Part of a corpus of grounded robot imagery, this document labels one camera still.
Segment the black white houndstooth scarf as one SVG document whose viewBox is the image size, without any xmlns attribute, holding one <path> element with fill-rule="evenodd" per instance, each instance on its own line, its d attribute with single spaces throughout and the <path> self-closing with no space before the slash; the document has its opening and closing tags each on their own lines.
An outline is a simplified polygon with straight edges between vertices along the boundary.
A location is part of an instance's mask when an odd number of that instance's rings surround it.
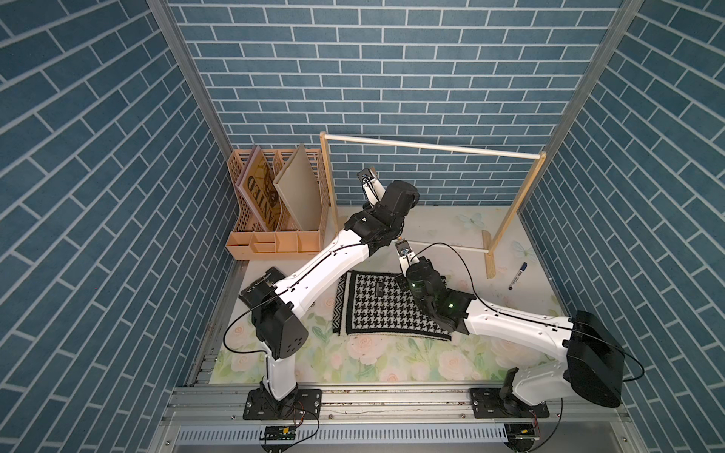
<svg viewBox="0 0 725 453">
<path fill-rule="evenodd" d="M 349 271 L 337 283 L 332 331 L 338 335 L 392 334 L 449 341 L 389 273 Z"/>
</svg>

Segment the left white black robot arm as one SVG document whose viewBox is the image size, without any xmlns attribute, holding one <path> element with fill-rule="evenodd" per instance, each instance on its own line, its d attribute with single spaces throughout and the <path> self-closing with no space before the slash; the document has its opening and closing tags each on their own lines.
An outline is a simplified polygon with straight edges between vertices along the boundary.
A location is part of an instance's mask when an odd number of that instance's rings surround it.
<svg viewBox="0 0 725 453">
<path fill-rule="evenodd" d="M 417 188 L 399 180 L 387 188 L 372 180 L 364 190 L 368 202 L 325 249 L 288 277 L 269 268 L 240 294 L 266 354 L 262 388 L 273 401 L 285 402 L 298 390 L 295 356 L 309 337 L 305 313 L 339 277 L 398 239 L 419 200 Z"/>
</svg>

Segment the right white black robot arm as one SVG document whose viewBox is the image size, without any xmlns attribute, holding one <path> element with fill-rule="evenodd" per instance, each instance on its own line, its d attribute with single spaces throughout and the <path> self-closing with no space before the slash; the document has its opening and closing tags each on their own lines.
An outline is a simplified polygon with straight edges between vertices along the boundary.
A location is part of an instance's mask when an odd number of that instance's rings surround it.
<svg viewBox="0 0 725 453">
<path fill-rule="evenodd" d="M 549 364 L 509 370 L 502 400 L 534 407 L 575 394 L 600 407 L 620 406 L 625 354 L 596 315 L 508 311 L 475 294 L 447 288 L 432 262 L 413 254 L 400 259 L 400 268 L 417 307 L 443 330 L 509 341 L 551 358 Z"/>
</svg>

